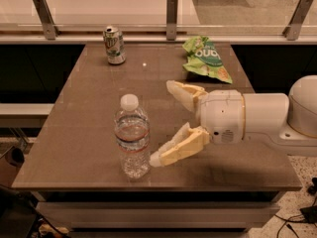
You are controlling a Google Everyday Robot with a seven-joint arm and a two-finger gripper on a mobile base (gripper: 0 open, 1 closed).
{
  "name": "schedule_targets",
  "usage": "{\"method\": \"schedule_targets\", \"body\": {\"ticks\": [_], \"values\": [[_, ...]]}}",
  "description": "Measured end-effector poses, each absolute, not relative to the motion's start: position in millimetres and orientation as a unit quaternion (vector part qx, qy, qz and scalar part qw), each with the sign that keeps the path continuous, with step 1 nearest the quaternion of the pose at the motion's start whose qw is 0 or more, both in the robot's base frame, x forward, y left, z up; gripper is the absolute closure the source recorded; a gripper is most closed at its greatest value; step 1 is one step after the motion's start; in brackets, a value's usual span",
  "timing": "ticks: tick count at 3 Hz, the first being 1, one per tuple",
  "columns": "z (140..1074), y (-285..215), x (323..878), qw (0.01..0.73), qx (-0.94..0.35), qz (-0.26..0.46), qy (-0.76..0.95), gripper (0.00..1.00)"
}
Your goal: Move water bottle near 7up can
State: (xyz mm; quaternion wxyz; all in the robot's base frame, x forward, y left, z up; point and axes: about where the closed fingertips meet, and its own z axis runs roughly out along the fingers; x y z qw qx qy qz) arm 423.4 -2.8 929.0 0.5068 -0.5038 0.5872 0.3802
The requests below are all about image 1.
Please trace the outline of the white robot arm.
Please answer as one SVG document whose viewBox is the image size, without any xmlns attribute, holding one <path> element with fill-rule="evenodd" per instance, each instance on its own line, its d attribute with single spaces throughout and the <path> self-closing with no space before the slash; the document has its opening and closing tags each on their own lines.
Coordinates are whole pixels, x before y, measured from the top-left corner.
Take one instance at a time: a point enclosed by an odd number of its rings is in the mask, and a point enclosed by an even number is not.
<svg viewBox="0 0 317 238">
<path fill-rule="evenodd" d="M 263 142 L 289 155 L 314 157 L 317 150 L 317 76 L 298 79 L 287 94 L 206 91 L 175 80 L 167 91 L 199 122 L 184 124 L 150 156 L 150 165 L 165 167 L 201 152 L 209 143 Z"/>
</svg>

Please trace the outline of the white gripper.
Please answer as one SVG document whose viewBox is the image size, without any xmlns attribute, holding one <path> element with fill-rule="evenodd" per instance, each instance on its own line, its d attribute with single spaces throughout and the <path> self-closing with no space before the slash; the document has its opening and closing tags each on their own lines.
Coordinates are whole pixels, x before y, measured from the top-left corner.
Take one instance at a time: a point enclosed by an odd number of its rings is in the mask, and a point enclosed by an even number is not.
<svg viewBox="0 0 317 238">
<path fill-rule="evenodd" d="M 207 93 L 201 86 L 175 80 L 168 80 L 166 88 L 189 112 L 194 113 L 198 103 L 196 115 L 203 128 L 191 128 L 189 123 L 185 123 L 170 141 L 151 154 L 152 167 L 169 166 L 199 153 L 210 143 L 210 137 L 214 144 L 235 144 L 242 141 L 245 104 L 239 91 L 214 90 Z"/>
</svg>

